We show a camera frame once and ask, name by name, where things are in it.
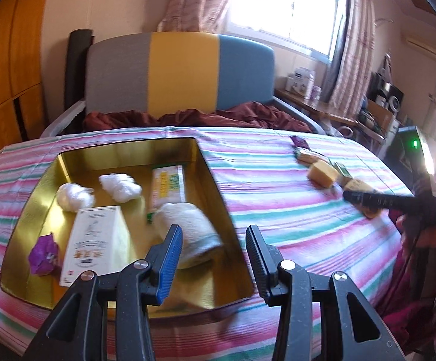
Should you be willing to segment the green essential oil box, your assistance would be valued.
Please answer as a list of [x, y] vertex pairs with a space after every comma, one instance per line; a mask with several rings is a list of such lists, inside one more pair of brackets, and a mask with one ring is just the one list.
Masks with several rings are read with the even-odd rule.
[[339, 186], [345, 187], [350, 181], [352, 181], [353, 177], [344, 164], [339, 162], [332, 162], [331, 165], [338, 172], [336, 181]]

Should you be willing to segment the yellow sponge block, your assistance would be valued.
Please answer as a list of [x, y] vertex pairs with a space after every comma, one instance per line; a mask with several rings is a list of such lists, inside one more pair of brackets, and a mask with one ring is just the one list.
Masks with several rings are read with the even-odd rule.
[[330, 188], [338, 178], [338, 171], [325, 161], [316, 161], [310, 165], [307, 178], [324, 188]]

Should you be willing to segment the large yellow sponge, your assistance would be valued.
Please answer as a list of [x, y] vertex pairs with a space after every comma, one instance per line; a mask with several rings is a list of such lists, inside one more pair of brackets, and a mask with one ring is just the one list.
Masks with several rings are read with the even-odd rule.
[[363, 203], [363, 198], [366, 194], [377, 193], [375, 189], [369, 186], [366, 182], [353, 178], [344, 184], [343, 198], [348, 203], [354, 205], [368, 219], [378, 217], [381, 209], [369, 207]]

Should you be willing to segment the purple snack packet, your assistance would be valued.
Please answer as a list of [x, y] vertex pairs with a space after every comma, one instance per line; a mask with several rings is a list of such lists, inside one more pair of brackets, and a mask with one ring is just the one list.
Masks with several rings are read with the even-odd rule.
[[28, 255], [28, 262], [34, 276], [47, 276], [60, 266], [59, 246], [52, 233], [38, 237]]

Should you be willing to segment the dark red blanket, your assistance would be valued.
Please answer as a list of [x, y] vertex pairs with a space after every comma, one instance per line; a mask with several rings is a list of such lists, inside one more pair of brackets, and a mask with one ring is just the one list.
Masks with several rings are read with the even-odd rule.
[[116, 113], [92, 112], [87, 114], [83, 121], [83, 129], [86, 132], [166, 126], [263, 128], [303, 133], [312, 131], [307, 122], [302, 122], [273, 105], [254, 101], [240, 104], [228, 110], [216, 110], [213, 113], [188, 108], [160, 117], [134, 110]]

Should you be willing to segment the green wrapped cracker pack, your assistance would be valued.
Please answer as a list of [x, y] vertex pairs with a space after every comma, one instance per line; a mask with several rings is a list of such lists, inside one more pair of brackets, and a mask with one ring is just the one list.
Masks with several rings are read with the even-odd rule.
[[321, 153], [314, 152], [304, 147], [296, 147], [294, 149], [294, 154], [297, 161], [307, 165], [314, 164], [317, 161], [324, 161], [325, 163], [330, 163], [330, 160], [327, 156], [324, 156]]

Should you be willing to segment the white towel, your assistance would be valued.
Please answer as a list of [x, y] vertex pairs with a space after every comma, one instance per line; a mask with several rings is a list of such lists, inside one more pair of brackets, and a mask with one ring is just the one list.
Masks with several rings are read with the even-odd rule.
[[178, 268], [188, 269], [210, 261], [224, 247], [215, 227], [192, 203], [166, 203], [152, 216], [152, 224], [163, 239], [172, 225], [183, 232], [183, 246]]

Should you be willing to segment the cardboard box shelf clutter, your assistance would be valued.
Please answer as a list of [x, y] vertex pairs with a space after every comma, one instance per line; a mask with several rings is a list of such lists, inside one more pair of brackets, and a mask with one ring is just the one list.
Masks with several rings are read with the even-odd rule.
[[398, 131], [397, 120], [404, 93], [393, 84], [392, 58], [386, 53], [378, 70], [372, 72], [360, 112], [359, 137], [372, 152], [388, 145]]

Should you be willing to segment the purple packet on bed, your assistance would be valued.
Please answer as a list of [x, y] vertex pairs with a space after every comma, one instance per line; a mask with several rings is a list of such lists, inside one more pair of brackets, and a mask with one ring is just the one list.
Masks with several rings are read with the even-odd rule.
[[294, 136], [291, 136], [290, 139], [295, 147], [301, 147], [301, 148], [306, 148], [306, 149], [310, 148], [307, 141], [301, 137], [294, 135]]

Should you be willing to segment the orange wooden wardrobe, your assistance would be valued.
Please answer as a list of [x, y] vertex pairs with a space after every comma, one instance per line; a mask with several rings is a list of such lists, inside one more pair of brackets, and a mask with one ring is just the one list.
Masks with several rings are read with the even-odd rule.
[[0, 150], [48, 123], [41, 73], [46, 0], [0, 0]]

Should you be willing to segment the grey bed frame rail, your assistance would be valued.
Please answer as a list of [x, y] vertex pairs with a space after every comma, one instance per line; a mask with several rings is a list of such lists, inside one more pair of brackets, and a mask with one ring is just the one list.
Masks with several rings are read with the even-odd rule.
[[315, 122], [309, 116], [306, 116], [304, 113], [299, 111], [297, 108], [291, 106], [287, 102], [280, 100], [276, 96], [274, 96], [273, 99], [270, 101], [270, 104], [273, 107], [278, 108], [282, 112], [293, 116], [294, 119], [306, 123], [312, 133], [326, 135], [325, 130], [317, 122]]

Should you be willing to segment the pink striped curtain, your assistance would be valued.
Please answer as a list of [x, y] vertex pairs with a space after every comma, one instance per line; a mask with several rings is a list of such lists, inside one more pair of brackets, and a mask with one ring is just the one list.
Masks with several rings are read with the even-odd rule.
[[375, 44], [373, 0], [350, 0], [346, 38], [330, 103], [339, 116], [355, 116], [361, 108], [372, 70]]

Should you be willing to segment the white yellow green box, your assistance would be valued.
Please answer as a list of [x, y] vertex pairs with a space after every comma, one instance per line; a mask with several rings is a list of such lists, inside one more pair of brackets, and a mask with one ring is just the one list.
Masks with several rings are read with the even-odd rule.
[[154, 214], [165, 204], [182, 202], [186, 202], [182, 165], [154, 168], [152, 171], [149, 213]]

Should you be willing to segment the white tall paper box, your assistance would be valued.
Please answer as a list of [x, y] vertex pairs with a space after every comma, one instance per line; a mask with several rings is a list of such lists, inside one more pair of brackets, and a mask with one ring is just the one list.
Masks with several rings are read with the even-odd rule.
[[131, 234], [118, 205], [78, 211], [61, 268], [61, 287], [69, 287], [86, 270], [99, 276], [130, 263]]

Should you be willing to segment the wooden side table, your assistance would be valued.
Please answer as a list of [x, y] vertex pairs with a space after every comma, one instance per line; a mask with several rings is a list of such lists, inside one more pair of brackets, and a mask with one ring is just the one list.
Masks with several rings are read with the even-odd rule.
[[305, 100], [301, 95], [282, 89], [276, 89], [274, 95], [278, 99], [288, 102], [300, 110], [307, 111], [315, 120], [327, 119], [331, 122], [337, 122], [349, 127], [357, 125], [357, 120], [354, 116], [339, 115], [338, 110], [329, 103], [324, 103], [320, 100]]

